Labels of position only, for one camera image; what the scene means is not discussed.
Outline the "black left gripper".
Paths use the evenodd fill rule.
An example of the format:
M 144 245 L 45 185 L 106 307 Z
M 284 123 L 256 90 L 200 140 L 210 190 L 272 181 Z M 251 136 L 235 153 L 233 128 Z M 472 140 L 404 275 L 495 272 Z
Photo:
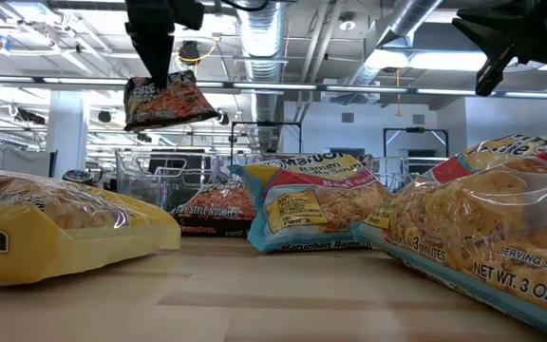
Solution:
M 174 44 L 175 14 L 172 0 L 124 0 L 128 21 L 126 32 L 151 80 L 159 88 L 167 85 Z

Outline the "black fire noodle pack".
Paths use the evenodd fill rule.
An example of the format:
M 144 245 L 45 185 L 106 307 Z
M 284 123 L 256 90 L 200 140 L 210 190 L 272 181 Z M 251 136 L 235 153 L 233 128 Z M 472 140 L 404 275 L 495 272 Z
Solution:
M 205 185 L 170 214 L 184 235 L 245 238 L 256 210 L 244 182 L 226 180 Z
M 166 86 L 148 77 L 133 77 L 123 90 L 125 131 L 188 124 L 218 115 L 197 87 L 192 70 L 171 73 Z

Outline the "blue beef ramen pack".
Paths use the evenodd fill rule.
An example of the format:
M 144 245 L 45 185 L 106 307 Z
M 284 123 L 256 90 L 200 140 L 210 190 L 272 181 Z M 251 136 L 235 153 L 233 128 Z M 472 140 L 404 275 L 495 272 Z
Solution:
M 351 231 L 367 247 L 547 332 L 547 136 L 471 146 Z
M 351 225 L 391 199 L 360 161 L 310 154 L 230 166 L 254 200 L 249 242 L 263 253 L 361 247 Z

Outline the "yellow creamy chicken ramen pack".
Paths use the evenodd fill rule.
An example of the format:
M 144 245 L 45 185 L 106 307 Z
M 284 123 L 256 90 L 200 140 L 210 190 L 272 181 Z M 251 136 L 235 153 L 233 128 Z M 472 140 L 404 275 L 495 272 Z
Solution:
M 97 187 L 0 170 L 0 286 L 180 247 L 173 217 Z

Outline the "black ceiling spotlight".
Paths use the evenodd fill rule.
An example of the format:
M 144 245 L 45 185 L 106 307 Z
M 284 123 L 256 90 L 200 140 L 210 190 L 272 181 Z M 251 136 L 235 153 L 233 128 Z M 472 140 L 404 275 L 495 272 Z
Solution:
M 182 45 L 179 47 L 178 59 L 186 64 L 191 65 L 198 63 L 200 58 L 200 52 L 198 50 L 197 41 L 183 41 Z

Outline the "bright ceiling lamp panel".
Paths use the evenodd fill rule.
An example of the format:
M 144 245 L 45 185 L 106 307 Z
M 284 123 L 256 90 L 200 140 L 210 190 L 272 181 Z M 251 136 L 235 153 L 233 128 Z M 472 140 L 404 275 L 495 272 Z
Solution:
M 371 68 L 417 68 L 478 71 L 486 62 L 481 52 L 407 52 L 375 49 L 365 60 Z

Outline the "long overhead light bar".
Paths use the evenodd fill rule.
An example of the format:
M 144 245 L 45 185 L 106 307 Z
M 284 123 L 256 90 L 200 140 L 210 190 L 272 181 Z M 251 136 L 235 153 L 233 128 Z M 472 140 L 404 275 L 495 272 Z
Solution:
M 69 78 L 69 77 L 41 77 L 41 76 L 2 76 L 0 86 L 27 86 L 41 88 L 73 88 L 82 89 L 122 89 L 126 85 L 125 79 L 105 78 Z M 325 84 L 282 84 L 259 82 L 229 82 L 229 81 L 197 81 L 197 86 L 204 90 L 215 91 L 231 89 L 255 91 L 309 91 L 309 92 L 337 92 L 337 93 L 367 93 L 367 94 L 399 94 L 420 96 L 458 96 L 476 97 L 474 90 L 455 88 L 422 88 L 403 86 L 375 86 L 375 85 L 325 85 Z M 493 91 L 492 98 L 547 100 L 547 92 L 535 91 Z

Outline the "black round pot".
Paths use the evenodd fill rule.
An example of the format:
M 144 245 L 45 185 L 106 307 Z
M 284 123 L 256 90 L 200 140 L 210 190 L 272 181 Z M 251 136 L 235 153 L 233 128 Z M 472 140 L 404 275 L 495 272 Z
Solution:
M 62 176 L 64 181 L 70 181 L 74 183 L 79 183 L 83 185 L 92 186 L 94 184 L 94 179 L 90 172 L 81 169 L 68 170 Z

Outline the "slim silver ventilation duct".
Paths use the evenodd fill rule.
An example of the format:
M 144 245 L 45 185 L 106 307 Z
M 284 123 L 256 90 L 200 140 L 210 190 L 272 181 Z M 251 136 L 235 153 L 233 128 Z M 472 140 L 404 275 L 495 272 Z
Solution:
M 374 21 L 363 39 L 363 60 L 340 86 L 373 86 L 382 72 L 396 74 L 406 68 L 414 34 L 443 0 L 397 0 L 391 13 Z

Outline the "wide silver ventilation duct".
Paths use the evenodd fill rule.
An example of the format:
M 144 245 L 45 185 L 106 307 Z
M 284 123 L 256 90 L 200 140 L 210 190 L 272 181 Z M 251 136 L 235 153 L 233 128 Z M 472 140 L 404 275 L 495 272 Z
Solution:
M 257 9 L 265 0 L 237 0 L 243 8 Z M 258 11 L 238 10 L 239 36 L 242 52 L 248 57 L 279 59 L 283 55 L 283 32 L 287 5 L 269 0 L 267 6 Z M 252 59 L 244 62 L 249 82 L 278 83 L 282 78 L 282 64 Z M 251 95 L 252 120 L 256 122 L 279 122 L 276 117 L 277 95 L 254 93 Z M 257 127 L 254 131 L 259 150 L 277 148 L 279 127 Z

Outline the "black metal frame stand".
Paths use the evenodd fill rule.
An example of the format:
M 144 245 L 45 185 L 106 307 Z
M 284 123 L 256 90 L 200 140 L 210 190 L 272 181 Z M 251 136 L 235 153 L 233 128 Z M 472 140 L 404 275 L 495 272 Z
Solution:
M 393 136 L 388 138 L 387 133 L 388 132 L 394 132 Z M 383 156 L 387 157 L 387 146 L 394 140 L 396 136 L 400 132 L 405 132 L 407 134 L 424 134 L 425 132 L 429 132 L 432 136 L 434 136 L 439 143 L 441 143 L 444 146 L 444 154 L 446 158 L 450 157 L 450 149 L 449 149 L 449 132 L 446 129 L 428 129 L 423 128 L 421 126 L 413 126 L 413 127 L 405 127 L 405 128 L 390 128 L 390 127 L 384 127 L 383 128 Z M 444 139 L 441 138 L 439 135 L 442 133 L 444 135 Z

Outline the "grey partition wall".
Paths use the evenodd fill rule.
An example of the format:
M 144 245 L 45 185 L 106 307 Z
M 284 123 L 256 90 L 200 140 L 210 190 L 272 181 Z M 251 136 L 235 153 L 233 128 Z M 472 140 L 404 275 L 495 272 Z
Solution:
M 0 170 L 49 177 L 56 153 L 0 149 Z

